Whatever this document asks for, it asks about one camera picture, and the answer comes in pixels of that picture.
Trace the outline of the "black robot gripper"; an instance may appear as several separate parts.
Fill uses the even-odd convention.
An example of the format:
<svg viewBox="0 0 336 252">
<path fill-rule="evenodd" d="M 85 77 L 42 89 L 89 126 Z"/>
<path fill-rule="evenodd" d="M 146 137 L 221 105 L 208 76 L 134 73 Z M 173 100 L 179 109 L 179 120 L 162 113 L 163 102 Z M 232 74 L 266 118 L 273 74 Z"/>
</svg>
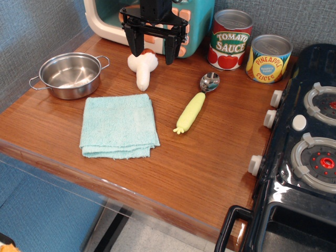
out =
<svg viewBox="0 0 336 252">
<path fill-rule="evenodd" d="M 174 14 L 173 1 L 139 1 L 138 7 L 123 7 L 122 27 L 134 56 L 144 50 L 144 35 L 165 39 L 165 63 L 171 65 L 187 40 L 188 21 Z"/>
</svg>

